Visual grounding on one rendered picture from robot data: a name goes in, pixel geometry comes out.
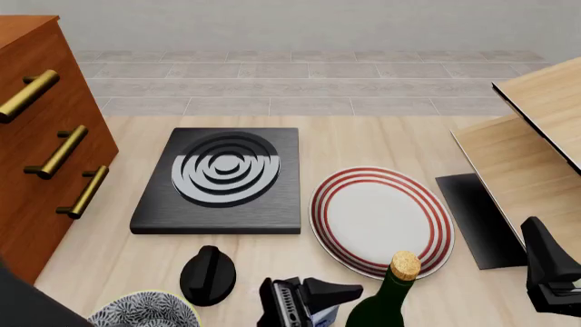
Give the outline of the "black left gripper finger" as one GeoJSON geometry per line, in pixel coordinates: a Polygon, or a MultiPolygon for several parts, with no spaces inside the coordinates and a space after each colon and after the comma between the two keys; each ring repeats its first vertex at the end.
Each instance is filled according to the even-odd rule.
{"type": "Polygon", "coordinates": [[[362,285],[344,285],[306,278],[301,286],[301,296],[310,311],[327,310],[335,305],[353,302],[363,294],[362,285]]]}

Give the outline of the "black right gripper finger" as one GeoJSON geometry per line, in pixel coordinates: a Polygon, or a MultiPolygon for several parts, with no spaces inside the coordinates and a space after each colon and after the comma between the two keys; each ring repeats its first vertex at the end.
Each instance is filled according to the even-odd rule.
{"type": "Polygon", "coordinates": [[[555,282],[563,273],[555,239],[537,217],[521,224],[527,252],[527,283],[555,282]]]}

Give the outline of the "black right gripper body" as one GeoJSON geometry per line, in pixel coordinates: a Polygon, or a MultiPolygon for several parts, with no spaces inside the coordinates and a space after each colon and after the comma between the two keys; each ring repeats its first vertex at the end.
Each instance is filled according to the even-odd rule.
{"type": "Polygon", "coordinates": [[[580,269],[548,276],[542,271],[528,269],[527,295],[537,312],[581,314],[581,292],[566,289],[580,278],[580,269]]]}

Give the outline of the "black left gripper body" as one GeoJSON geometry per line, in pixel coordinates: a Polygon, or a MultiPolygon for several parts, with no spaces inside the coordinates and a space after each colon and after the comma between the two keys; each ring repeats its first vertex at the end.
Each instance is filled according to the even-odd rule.
{"type": "Polygon", "coordinates": [[[299,296],[300,280],[272,280],[267,277],[259,295],[263,314],[257,327],[305,327],[305,310],[299,296]]]}

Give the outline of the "dark green corked wine bottle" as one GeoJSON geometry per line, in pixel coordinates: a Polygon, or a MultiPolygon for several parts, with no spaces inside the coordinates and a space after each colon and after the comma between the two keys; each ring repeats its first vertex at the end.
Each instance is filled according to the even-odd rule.
{"type": "Polygon", "coordinates": [[[353,308],[345,326],[404,327],[401,308],[420,268],[420,260],[413,253],[395,253],[378,292],[353,308]]]}

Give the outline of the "wooden cabinet with drawers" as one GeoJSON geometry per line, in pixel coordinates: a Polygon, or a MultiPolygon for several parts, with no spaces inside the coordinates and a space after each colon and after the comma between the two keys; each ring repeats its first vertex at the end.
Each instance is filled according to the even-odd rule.
{"type": "Polygon", "coordinates": [[[117,155],[103,115],[54,15],[0,15],[0,105],[25,87],[23,78],[55,70],[60,80],[13,122],[0,124],[0,260],[35,282],[75,221],[56,214],[72,206],[89,178],[117,155]],[[42,165],[79,125],[87,136],[52,179],[24,173],[42,165]]]}

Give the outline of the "white and blue carton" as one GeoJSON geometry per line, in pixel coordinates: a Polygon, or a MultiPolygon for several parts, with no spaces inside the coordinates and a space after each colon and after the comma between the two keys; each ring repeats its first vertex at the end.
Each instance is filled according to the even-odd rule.
{"type": "Polygon", "coordinates": [[[312,314],[310,318],[313,327],[330,327],[336,321],[339,307],[337,304],[312,314]]]}

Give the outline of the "round black stove knob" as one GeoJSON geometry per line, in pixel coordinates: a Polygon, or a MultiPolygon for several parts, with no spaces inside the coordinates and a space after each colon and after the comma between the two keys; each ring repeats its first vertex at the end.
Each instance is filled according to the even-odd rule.
{"type": "Polygon", "coordinates": [[[218,247],[204,245],[184,265],[179,284],[188,302],[198,307],[210,307],[230,295],[236,277],[233,260],[218,247]]]}

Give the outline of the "white plate with red rings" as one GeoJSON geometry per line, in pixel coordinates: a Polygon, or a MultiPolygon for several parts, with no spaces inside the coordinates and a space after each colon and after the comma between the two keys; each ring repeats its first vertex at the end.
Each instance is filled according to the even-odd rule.
{"type": "Polygon", "coordinates": [[[353,272],[381,280],[393,255],[420,260],[418,277],[444,266],[455,242],[453,220],[428,187],[388,168],[337,171],[312,193],[312,231],[324,250],[353,272]]]}

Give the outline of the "pale wooden shelf rack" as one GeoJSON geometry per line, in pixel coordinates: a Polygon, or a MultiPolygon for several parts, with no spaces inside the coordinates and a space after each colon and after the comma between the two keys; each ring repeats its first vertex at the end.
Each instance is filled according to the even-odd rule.
{"type": "Polygon", "coordinates": [[[472,173],[441,176],[479,269],[525,266],[537,217],[581,262],[581,56],[492,86],[511,114],[451,133],[472,173]]]}

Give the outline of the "black and white patterned bowl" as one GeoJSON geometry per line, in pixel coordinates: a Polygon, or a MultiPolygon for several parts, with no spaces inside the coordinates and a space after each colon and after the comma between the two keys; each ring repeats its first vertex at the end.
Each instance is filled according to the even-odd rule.
{"type": "Polygon", "coordinates": [[[88,318],[94,327],[202,327],[192,304],[162,291],[139,291],[106,304],[88,318]]]}

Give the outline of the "flat black stove plate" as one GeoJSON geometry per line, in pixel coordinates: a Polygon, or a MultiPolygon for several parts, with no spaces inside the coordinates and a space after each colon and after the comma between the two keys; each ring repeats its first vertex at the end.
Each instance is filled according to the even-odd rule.
{"type": "Polygon", "coordinates": [[[299,130],[177,127],[130,221],[134,234],[300,233],[299,130]]]}

